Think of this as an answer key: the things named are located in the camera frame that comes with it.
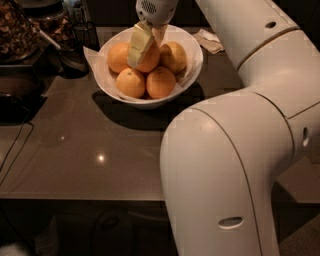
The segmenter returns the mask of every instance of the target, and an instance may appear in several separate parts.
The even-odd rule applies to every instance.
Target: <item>food container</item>
[[[37,48],[38,35],[9,0],[0,0],[0,64],[23,60]]]
[[[97,84],[107,95],[139,109],[155,109],[175,99],[194,83],[202,68],[203,52],[199,43],[191,34],[181,28],[168,25],[162,43],[176,41],[182,45],[187,53],[186,70],[179,74],[174,90],[165,98],[136,99],[128,97],[116,88],[116,76],[110,71],[106,60],[110,48],[118,42],[129,42],[132,32],[133,28],[126,29],[106,42],[99,52],[85,48],[84,53],[91,66]]]
[[[69,13],[59,1],[45,7],[24,8],[30,22],[56,42],[72,39],[72,23]]]

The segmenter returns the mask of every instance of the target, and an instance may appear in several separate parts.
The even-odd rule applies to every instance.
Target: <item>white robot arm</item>
[[[191,106],[164,134],[161,178],[177,249],[278,256],[271,189],[319,140],[320,54],[271,0],[196,2],[245,89]]]

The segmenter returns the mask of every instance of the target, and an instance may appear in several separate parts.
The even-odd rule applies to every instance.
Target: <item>bowl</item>
[[[94,77],[101,90],[113,99],[139,109],[155,109],[172,101],[193,84],[202,68],[203,53],[199,43],[191,34],[181,28],[168,25],[161,44],[168,41],[180,43],[187,53],[186,69],[176,75],[177,83],[175,88],[171,94],[165,98],[136,99],[128,97],[116,88],[115,81],[117,75],[107,66],[107,55],[114,44],[118,42],[129,42],[132,32],[133,27],[126,29],[112,37],[101,47],[98,54],[99,58],[97,58],[95,68],[93,69]]]

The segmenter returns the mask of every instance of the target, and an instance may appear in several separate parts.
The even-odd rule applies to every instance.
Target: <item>table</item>
[[[197,81],[155,110],[114,101],[91,72],[80,79],[56,77],[8,155],[0,197],[162,201],[159,154],[170,121],[194,103],[242,86],[224,52],[203,54]],[[0,126],[0,163],[20,128]]]

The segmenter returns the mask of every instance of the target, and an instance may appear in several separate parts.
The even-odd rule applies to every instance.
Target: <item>napkin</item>
[[[224,51],[223,45],[221,44],[217,35],[214,33],[208,32],[204,29],[200,29],[197,33],[193,34],[193,37],[202,47],[207,49],[212,54]]]

